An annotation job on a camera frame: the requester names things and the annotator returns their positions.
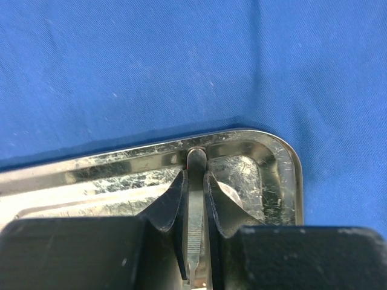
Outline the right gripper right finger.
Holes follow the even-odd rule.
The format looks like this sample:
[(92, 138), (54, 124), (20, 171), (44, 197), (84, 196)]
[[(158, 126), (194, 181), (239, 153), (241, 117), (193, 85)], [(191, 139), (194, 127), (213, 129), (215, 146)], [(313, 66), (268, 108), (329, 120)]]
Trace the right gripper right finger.
[(203, 179), (209, 289), (385, 289), (386, 241), (363, 227), (261, 225)]

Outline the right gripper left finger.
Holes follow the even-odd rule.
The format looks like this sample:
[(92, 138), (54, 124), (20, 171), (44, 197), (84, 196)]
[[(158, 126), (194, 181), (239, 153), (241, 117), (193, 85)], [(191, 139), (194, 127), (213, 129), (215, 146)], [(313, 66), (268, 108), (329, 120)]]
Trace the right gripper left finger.
[(181, 289), (188, 174), (135, 216), (20, 219), (1, 231), (2, 289)]

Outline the steel scalpel handle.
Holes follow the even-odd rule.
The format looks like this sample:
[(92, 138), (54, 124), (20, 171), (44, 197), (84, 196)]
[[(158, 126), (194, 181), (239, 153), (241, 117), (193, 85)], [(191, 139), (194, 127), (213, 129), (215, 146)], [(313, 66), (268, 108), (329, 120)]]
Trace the steel scalpel handle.
[(191, 149), (187, 154), (188, 223), (187, 223), (187, 289), (201, 288), (199, 279), (205, 276), (204, 241), (204, 190), (203, 179), (207, 170), (207, 156), (202, 148)]

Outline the blue surgical cloth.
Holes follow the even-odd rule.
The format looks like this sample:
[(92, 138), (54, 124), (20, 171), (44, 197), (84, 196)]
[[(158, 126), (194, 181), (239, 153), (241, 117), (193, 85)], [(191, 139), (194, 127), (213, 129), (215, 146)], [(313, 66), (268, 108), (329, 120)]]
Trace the blue surgical cloth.
[(1, 168), (254, 127), (305, 221), (386, 233), (385, 1), (2, 1)]

